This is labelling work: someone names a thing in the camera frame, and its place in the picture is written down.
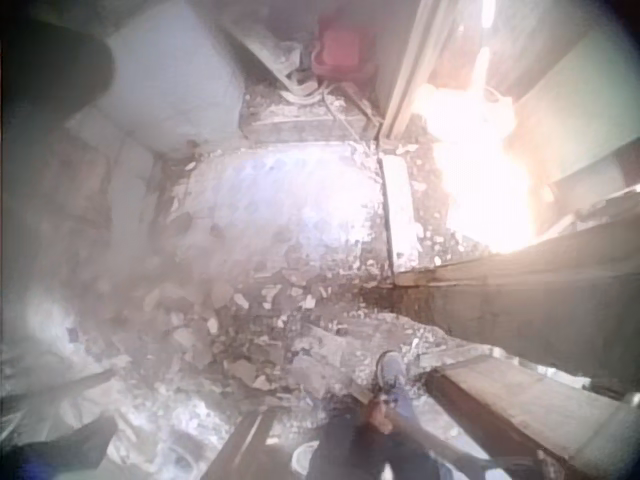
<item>bright light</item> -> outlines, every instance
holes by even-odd
[[[498,96],[489,102],[473,88],[457,91],[429,85],[416,96],[413,110],[425,117],[429,132],[441,141],[434,145],[434,157],[452,200],[447,226],[494,252],[531,244],[529,177],[503,149],[504,138],[515,126],[511,99]]]
[[[482,28],[491,28],[496,16],[496,0],[482,0]]]
[[[499,142],[434,145],[444,188],[452,197],[447,226],[507,253],[529,245],[534,229],[529,211],[529,177]]]

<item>floor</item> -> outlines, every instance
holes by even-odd
[[[381,175],[360,144],[200,154],[165,165],[153,195],[146,247],[128,256],[126,275],[102,268],[121,236],[70,272],[60,252],[72,232],[54,230],[54,258],[40,265],[66,280],[36,285],[27,314],[75,375],[116,370],[62,415],[79,426],[114,412],[109,456],[143,477],[191,478],[243,413],[265,405],[286,407],[272,435],[292,450],[324,420],[325,393],[342,391],[337,370],[368,384],[382,351],[401,351],[417,373],[421,354],[465,345],[385,311]],[[122,199],[113,206],[123,211]],[[425,426],[477,451],[419,385],[412,392]]]

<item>sneaker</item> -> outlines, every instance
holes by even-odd
[[[389,392],[398,386],[404,386],[407,379],[407,368],[398,352],[383,352],[376,363],[376,379],[378,386]]]

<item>red object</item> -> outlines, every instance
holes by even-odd
[[[360,65],[360,35],[357,32],[327,30],[322,45],[322,62],[327,67],[353,70]]]
[[[362,82],[376,71],[373,34],[364,29],[338,25],[337,15],[318,22],[319,38],[311,54],[311,69],[318,77]]]

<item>person's leg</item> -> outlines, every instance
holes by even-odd
[[[364,421],[357,401],[347,401],[332,408],[311,457],[307,480],[377,480],[386,463],[387,446],[388,438]]]
[[[391,406],[402,416],[418,423],[406,385],[406,368],[397,352],[384,352],[378,358],[376,377],[378,385]],[[386,460],[393,471],[394,480],[449,480],[451,469],[435,460],[411,438],[393,432],[388,438]]]

